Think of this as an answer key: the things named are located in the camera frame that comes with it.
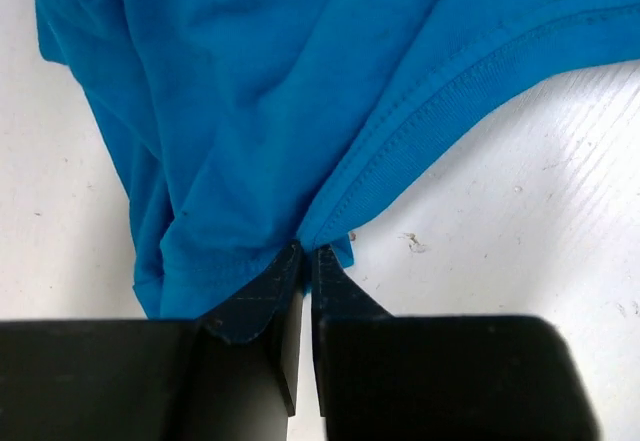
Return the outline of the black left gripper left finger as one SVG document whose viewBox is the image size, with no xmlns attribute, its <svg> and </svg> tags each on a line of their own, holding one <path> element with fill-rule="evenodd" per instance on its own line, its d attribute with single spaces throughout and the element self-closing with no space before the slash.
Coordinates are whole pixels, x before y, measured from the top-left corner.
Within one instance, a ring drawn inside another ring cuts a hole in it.
<svg viewBox="0 0 640 441">
<path fill-rule="evenodd" d="M 195 320 L 5 321 L 5 440 L 283 440 L 296 411 L 303 251 Z"/>
</svg>

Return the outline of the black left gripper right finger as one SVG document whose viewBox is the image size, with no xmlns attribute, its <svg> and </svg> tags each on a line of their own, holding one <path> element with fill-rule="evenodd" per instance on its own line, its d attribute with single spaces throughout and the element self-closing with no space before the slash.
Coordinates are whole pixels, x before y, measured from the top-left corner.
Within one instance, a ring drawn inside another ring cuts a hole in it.
<svg viewBox="0 0 640 441">
<path fill-rule="evenodd" d="M 596 440 L 569 348 L 534 316 L 396 317 L 311 257 L 313 355 L 331 440 Z"/>
</svg>

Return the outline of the blue t shirt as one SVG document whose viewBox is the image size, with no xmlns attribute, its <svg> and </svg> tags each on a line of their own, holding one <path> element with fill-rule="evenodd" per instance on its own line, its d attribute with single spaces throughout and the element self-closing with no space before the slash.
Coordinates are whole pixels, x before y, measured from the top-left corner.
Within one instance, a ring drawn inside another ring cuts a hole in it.
<svg viewBox="0 0 640 441">
<path fill-rule="evenodd" d="M 375 218 L 485 115 L 636 59 L 639 0 L 35 0 L 129 199 L 134 291 L 195 318 Z"/>
</svg>

